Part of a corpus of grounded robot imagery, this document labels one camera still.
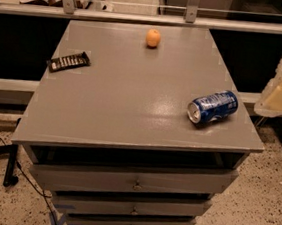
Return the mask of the black rxbar chocolate bar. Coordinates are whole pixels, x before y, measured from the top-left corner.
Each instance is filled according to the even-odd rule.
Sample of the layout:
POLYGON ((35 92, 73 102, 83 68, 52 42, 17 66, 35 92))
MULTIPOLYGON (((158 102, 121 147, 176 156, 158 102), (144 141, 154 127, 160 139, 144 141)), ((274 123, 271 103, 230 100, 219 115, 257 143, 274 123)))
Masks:
POLYGON ((51 73, 90 66, 90 60, 86 52, 67 55, 47 60, 47 66, 51 73))

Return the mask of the blue soda can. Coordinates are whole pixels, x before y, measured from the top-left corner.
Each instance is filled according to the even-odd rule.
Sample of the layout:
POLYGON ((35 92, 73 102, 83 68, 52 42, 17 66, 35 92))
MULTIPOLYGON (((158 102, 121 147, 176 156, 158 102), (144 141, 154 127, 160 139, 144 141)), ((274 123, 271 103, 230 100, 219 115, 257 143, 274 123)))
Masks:
POLYGON ((209 123, 234 114, 238 103, 236 95, 226 90, 192 100, 188 104, 187 114, 193 123, 209 123))

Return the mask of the top grey drawer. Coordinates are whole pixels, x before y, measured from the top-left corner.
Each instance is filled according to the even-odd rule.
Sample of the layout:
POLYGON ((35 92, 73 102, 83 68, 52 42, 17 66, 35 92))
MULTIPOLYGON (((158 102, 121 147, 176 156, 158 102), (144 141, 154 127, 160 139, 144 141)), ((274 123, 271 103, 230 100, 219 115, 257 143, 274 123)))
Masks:
POLYGON ((224 169, 119 169, 90 166, 32 165, 41 188, 51 191, 194 193, 223 192, 238 177, 224 169))

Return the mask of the grey drawer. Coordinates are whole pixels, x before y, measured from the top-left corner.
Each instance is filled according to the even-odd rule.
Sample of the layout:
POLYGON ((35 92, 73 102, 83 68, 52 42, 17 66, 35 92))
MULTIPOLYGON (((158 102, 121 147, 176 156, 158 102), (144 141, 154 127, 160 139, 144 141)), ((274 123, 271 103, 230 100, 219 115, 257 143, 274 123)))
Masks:
POLYGON ((67 225, 194 225, 192 216, 68 214, 67 225))
POLYGON ((90 166, 32 165, 41 188, 51 191, 194 193, 223 192, 238 177, 224 169, 119 169, 90 166))
POLYGON ((211 201, 194 199, 133 199, 133 200, 95 200, 79 199, 78 197, 54 196, 53 205, 63 213, 97 214, 97 215, 174 215, 200 216, 211 206, 211 201))

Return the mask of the grey metal railing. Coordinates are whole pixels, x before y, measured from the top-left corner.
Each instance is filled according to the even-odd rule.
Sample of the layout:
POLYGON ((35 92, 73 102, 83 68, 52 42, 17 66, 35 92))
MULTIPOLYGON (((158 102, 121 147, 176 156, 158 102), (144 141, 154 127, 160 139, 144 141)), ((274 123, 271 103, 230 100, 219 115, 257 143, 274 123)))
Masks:
POLYGON ((282 0, 0 0, 0 13, 282 34, 282 0))

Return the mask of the orange fruit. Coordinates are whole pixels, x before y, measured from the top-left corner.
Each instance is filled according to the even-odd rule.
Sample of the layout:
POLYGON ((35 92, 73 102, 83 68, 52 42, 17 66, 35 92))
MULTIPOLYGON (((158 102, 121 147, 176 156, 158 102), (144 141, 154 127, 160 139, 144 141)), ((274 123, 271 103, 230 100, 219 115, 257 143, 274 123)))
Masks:
POLYGON ((161 35, 158 30, 150 29, 146 33, 146 45, 149 47, 156 48, 161 42, 161 35))

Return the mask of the grey drawer cabinet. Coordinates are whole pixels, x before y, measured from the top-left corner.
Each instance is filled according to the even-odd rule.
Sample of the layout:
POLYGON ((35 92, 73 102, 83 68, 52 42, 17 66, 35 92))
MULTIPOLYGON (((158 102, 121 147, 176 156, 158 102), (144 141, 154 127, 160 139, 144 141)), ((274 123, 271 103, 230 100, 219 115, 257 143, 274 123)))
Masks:
MULTIPOLYGON (((245 108, 201 126, 188 118, 195 98, 233 89, 210 32, 162 27, 156 49, 146 46, 146 32, 136 24, 68 24, 57 55, 86 52, 91 65, 43 75, 12 139, 31 166, 238 170, 262 150, 245 108)), ((215 195, 49 191, 108 201, 215 195)))

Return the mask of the middle grey drawer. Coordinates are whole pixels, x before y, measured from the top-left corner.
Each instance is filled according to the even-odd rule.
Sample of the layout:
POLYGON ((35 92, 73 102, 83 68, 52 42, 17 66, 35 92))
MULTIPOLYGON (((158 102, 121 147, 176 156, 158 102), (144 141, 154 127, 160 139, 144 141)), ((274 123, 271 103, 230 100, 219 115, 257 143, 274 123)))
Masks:
POLYGON ((194 199, 133 199, 133 200, 95 200, 79 199, 78 197, 54 196, 53 205, 63 213, 97 214, 97 215, 174 215, 200 216, 211 206, 211 201, 194 199))

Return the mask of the bottom grey drawer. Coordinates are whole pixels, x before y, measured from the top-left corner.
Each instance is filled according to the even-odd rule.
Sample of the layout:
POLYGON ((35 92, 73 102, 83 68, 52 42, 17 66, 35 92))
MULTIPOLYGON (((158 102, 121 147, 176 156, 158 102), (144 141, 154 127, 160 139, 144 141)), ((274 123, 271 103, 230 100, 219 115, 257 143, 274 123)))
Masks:
POLYGON ((194 225, 192 216, 68 214, 67 225, 194 225))

